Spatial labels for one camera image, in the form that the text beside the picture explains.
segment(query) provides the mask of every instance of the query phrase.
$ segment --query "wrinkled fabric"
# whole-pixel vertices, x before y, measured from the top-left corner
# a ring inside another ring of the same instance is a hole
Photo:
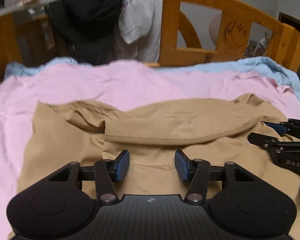
[[[114,29],[117,59],[158,62],[162,0],[125,0]]]
[[[40,65],[39,67],[26,67],[18,62],[10,62],[6,66],[6,70],[4,72],[4,79],[7,79],[10,76],[16,77],[24,77],[24,76],[35,76],[44,70],[46,67],[50,67],[57,64],[78,64],[78,62],[71,57],[55,57],[50,60],[48,63],[44,65]],[[90,64],[80,64],[80,66],[92,67]]]
[[[59,64],[34,77],[8,78],[0,85],[0,240],[10,231],[5,209],[16,192],[38,101],[94,100],[128,111],[173,99],[234,100],[245,93],[268,100],[287,118],[300,119],[300,103],[291,88],[254,72],[159,73],[122,60],[98,68]]]
[[[300,79],[298,75],[285,67],[277,64],[269,57],[253,57],[240,59],[238,61],[216,62],[207,64],[198,64],[191,67],[169,67],[156,68],[156,71],[181,71],[192,72],[200,71],[204,73],[220,73],[221,71],[254,71],[261,76],[274,79],[279,85],[292,87],[297,98],[300,101]]]
[[[247,141],[250,132],[280,137],[261,121],[281,122],[285,116],[269,102],[246,94],[232,102],[217,99],[175,100],[143,106],[128,112],[96,101],[49,106],[38,103],[34,133],[18,180],[18,192],[71,161],[91,166],[101,159],[130,153],[130,166],[117,194],[184,197],[187,186],[175,168],[178,149],[190,158],[222,166],[233,161],[297,200],[300,176],[274,165],[267,151]],[[95,198],[94,182],[82,190]],[[221,190],[209,184],[208,198]],[[300,216],[300,204],[297,205]],[[296,221],[290,235],[300,239]]]

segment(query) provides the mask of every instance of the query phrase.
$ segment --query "tan garment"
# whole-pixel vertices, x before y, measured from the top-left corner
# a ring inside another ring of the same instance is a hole
[[[291,236],[300,240],[300,176],[275,166],[268,152],[250,144],[250,132],[280,137],[260,121],[285,121],[269,102],[255,95],[234,101],[188,99],[157,103],[128,112],[95,101],[62,106],[39,103],[34,115],[34,134],[26,148],[18,191],[71,161],[82,166],[114,159],[124,149],[130,152],[130,167],[116,185],[122,194],[181,194],[184,185],[174,165],[177,149],[190,158],[223,166],[233,161],[290,196],[298,206]],[[93,182],[84,192],[95,197]],[[209,184],[208,198],[221,190]]]

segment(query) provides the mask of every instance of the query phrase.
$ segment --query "wooden headboard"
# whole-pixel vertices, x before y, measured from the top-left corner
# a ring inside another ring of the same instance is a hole
[[[289,66],[289,69],[298,72],[300,69],[300,38],[298,40],[297,48],[293,55],[293,60]]]
[[[177,48],[178,27],[182,21],[179,13],[181,2],[222,10],[216,50]],[[248,4],[238,0],[163,0],[160,59],[157,66],[186,66],[243,58],[253,22],[272,30],[266,56],[274,60],[277,57],[282,62],[291,61],[292,57],[286,58],[287,47],[291,40],[296,45],[300,34]]]
[[[47,28],[49,24],[47,16],[21,24],[16,24],[13,13],[0,17],[0,82],[9,62],[39,66],[57,55],[52,33]]]

